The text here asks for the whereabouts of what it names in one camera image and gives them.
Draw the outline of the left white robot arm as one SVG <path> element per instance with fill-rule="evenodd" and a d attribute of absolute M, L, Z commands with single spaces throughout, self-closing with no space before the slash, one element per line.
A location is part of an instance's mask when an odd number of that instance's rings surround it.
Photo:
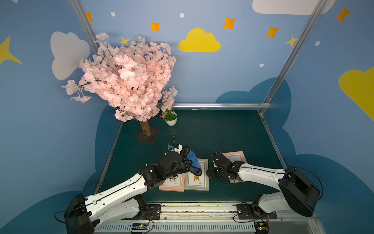
<path fill-rule="evenodd" d="M 174 151 L 163 160 L 147 165 L 127 181 L 98 194 L 84 197 L 82 193 L 70 200 L 64 211 L 68 234 L 92 234 L 104 224 L 103 216 L 119 204 L 161 186 L 166 179 L 190 171 L 193 161 Z"/>

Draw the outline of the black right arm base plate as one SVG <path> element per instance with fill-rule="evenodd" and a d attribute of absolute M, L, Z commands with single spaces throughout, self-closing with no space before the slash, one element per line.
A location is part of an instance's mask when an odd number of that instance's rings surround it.
<path fill-rule="evenodd" d="M 237 208 L 239 220 L 259 220 L 259 219 L 277 219 L 275 212 L 266 213 L 256 204 L 240 203 L 235 205 Z"/>

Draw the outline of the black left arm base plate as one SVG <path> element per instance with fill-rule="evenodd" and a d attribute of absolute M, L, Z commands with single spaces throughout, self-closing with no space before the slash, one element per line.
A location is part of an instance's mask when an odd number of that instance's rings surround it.
<path fill-rule="evenodd" d="M 161 216 L 161 204 L 148 204 L 139 207 L 139 212 L 129 220 L 159 220 Z"/>

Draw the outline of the pink picture frame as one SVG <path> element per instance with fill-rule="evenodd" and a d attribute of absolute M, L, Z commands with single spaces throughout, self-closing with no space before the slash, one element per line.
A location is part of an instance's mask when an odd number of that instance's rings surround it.
<path fill-rule="evenodd" d="M 243 151 L 237 151 L 237 152 L 229 152 L 229 153 L 223 153 L 223 155 L 233 164 L 236 161 L 242 161 L 244 163 L 247 163 L 247 160 L 245 158 L 245 155 Z M 241 183 L 242 180 L 237 179 L 229 179 L 229 182 L 231 184 L 233 183 Z"/>
<path fill-rule="evenodd" d="M 160 191 L 184 192 L 185 173 L 167 178 L 159 187 Z"/>

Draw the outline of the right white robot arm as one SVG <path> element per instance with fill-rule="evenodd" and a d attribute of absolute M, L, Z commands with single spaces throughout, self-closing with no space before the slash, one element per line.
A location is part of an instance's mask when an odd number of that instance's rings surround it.
<path fill-rule="evenodd" d="M 270 169 L 243 161 L 231 162 L 222 153 L 213 154 L 211 159 L 213 166 L 206 171 L 210 178 L 255 182 L 278 190 L 276 193 L 259 195 L 252 204 L 240 208 L 238 213 L 249 214 L 247 219 L 262 218 L 278 211 L 313 216 L 321 190 L 300 168 Z"/>

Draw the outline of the blue black-edged cloth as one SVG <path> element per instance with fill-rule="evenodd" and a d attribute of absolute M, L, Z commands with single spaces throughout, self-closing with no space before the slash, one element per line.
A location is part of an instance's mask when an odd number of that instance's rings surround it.
<path fill-rule="evenodd" d="M 188 146 L 184 146 L 182 148 L 181 155 L 185 161 L 188 171 L 195 176 L 201 176 L 202 167 L 197 159 L 196 154 Z"/>

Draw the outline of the grey-green picture frame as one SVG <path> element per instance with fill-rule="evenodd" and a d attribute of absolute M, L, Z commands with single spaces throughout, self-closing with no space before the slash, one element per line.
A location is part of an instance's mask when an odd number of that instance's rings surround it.
<path fill-rule="evenodd" d="M 209 191 L 209 177 L 206 175 L 208 169 L 208 159 L 198 159 L 202 167 L 202 175 L 197 176 L 191 172 L 186 173 L 185 175 L 185 190 L 194 190 L 194 191 Z"/>

